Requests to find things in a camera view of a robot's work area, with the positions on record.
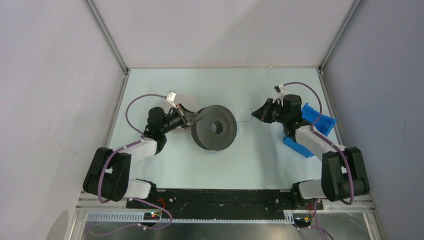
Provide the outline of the left controller board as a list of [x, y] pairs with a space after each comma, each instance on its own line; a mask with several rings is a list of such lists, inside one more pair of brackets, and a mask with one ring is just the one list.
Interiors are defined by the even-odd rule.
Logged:
[[160, 212], [145, 212], [143, 214], [144, 221], [159, 221], [162, 217]]

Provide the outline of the blue plastic bin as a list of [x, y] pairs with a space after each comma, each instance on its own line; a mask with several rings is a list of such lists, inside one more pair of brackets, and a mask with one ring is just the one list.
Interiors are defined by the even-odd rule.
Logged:
[[[307, 102], [304, 104], [301, 111], [302, 111], [302, 117], [311, 123], [314, 122], [319, 116], [319, 112], [315, 110], [314, 108], [312, 108], [311, 106], [309, 106]], [[332, 129], [335, 127], [336, 123], [337, 123], [337, 118], [332, 118], [330, 116], [321, 114], [318, 122], [314, 126], [321, 134], [327, 137], [332, 131]], [[294, 142], [292, 139], [290, 139], [287, 136], [285, 136], [282, 139], [282, 142], [284, 145], [291, 148], [292, 150], [302, 155], [303, 157], [310, 158], [314, 156], [314, 154], [310, 150], [308, 150], [306, 147], [304, 147], [303, 145], [300, 145], [297, 142]]]

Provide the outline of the controller board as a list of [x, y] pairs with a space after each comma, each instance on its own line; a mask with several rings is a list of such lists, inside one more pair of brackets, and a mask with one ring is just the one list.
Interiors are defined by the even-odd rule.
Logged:
[[296, 229], [304, 229], [304, 228], [310, 228], [313, 217], [294, 217], [293, 219], [293, 226]]
[[162, 217], [160, 212], [145, 212], [143, 214], [144, 221], [159, 221]]

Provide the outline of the black cable spool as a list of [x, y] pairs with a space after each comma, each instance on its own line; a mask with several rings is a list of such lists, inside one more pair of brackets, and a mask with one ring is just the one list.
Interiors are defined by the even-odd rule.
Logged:
[[227, 149], [237, 135], [237, 122], [232, 112], [223, 105], [209, 105], [197, 111], [202, 116], [190, 128], [194, 142], [208, 151]]

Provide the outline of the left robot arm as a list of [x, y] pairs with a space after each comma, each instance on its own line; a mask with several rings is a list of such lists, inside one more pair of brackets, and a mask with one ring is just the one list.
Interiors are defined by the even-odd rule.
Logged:
[[132, 164], [160, 153], [168, 132], [190, 128], [203, 118], [203, 114], [188, 110], [182, 104], [169, 112], [161, 107], [151, 108], [140, 139], [117, 149], [100, 147], [96, 150], [83, 181], [83, 190], [97, 196], [101, 203], [138, 198], [145, 208], [153, 208], [158, 202], [158, 194], [151, 190], [154, 184], [130, 178]]

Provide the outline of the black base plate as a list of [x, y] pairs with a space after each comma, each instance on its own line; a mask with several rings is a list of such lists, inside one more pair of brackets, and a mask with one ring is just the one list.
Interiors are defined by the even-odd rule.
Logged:
[[288, 210], [308, 210], [313, 199], [302, 199], [299, 193], [278, 189], [178, 189], [153, 190], [146, 203], [127, 201], [126, 208], [147, 210], [158, 204], [173, 218], [224, 220], [276, 220]]

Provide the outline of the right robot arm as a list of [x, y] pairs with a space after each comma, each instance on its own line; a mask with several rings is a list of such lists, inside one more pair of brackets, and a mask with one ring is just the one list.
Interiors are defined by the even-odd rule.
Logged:
[[357, 147], [335, 144], [303, 118], [302, 99], [288, 94], [268, 98], [252, 117], [263, 123], [279, 123], [286, 137], [308, 149], [321, 161], [321, 178], [295, 183], [291, 204], [304, 209], [311, 199], [341, 201], [351, 205], [357, 196], [367, 195], [370, 184], [363, 154]]

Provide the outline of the white cable spool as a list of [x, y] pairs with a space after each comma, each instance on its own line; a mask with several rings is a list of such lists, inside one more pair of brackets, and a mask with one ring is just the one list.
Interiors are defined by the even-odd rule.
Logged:
[[171, 105], [165, 120], [167, 132], [183, 132], [184, 129], [194, 126], [203, 118], [197, 112], [200, 108], [194, 97], [170, 92], [165, 99]]

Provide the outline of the right controller board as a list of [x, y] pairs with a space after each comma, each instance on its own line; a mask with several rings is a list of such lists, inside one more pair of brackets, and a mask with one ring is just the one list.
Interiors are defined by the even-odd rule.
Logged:
[[293, 226], [296, 229], [304, 229], [304, 228], [310, 228], [313, 217], [294, 217], [293, 219]]

